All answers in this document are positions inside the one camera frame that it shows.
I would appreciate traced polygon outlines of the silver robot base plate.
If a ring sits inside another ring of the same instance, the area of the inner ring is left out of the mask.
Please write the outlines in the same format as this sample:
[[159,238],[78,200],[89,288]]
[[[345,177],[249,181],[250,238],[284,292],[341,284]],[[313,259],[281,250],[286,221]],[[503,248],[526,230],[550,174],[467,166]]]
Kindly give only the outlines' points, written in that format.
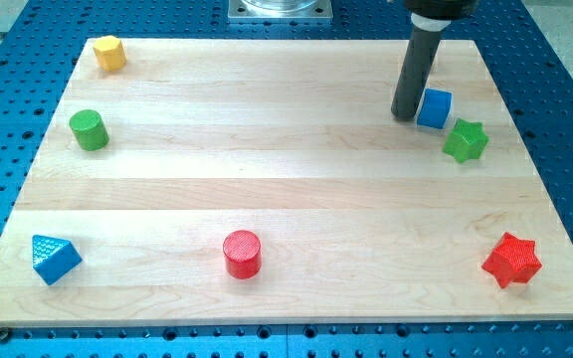
[[321,19],[333,17],[330,0],[229,0],[230,20]]

